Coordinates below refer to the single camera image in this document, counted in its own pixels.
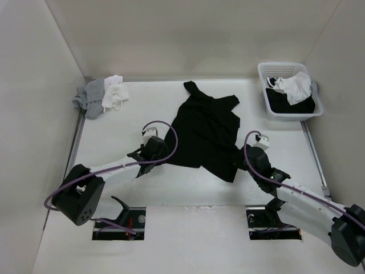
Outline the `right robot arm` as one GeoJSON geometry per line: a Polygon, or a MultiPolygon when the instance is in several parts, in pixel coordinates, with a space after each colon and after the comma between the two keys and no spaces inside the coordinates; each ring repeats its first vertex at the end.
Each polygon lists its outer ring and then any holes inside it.
{"type": "Polygon", "coordinates": [[[245,145],[233,158],[235,167],[250,174],[273,199],[265,205],[271,227],[292,225],[326,243],[346,264],[364,260],[364,209],[334,203],[305,189],[291,176],[271,166],[265,151],[245,145]]]}

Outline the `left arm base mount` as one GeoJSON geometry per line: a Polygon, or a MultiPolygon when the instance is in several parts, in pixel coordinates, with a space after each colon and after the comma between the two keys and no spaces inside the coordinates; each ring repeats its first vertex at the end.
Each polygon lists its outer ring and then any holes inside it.
{"type": "Polygon", "coordinates": [[[92,240],[144,240],[147,209],[130,207],[116,196],[102,198],[92,218],[92,240]]]}

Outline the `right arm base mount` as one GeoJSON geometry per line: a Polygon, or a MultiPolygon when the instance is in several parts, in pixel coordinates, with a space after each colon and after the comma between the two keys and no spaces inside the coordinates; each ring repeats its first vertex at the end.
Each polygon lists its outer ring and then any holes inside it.
{"type": "Polygon", "coordinates": [[[283,204],[274,198],[267,205],[246,208],[250,240],[302,240],[299,228],[280,221],[278,211],[283,204]]]}

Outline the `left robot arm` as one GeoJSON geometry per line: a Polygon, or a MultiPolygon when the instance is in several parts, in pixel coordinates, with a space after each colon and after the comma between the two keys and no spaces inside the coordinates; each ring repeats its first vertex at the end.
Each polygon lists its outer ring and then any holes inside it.
{"type": "Polygon", "coordinates": [[[121,202],[119,199],[102,197],[103,190],[149,173],[156,161],[167,155],[165,142],[153,136],[139,149],[113,163],[93,168],[75,165],[52,196],[51,204],[77,226],[92,218],[102,218],[114,227],[123,227],[128,213],[116,206],[116,202],[121,202]]]}

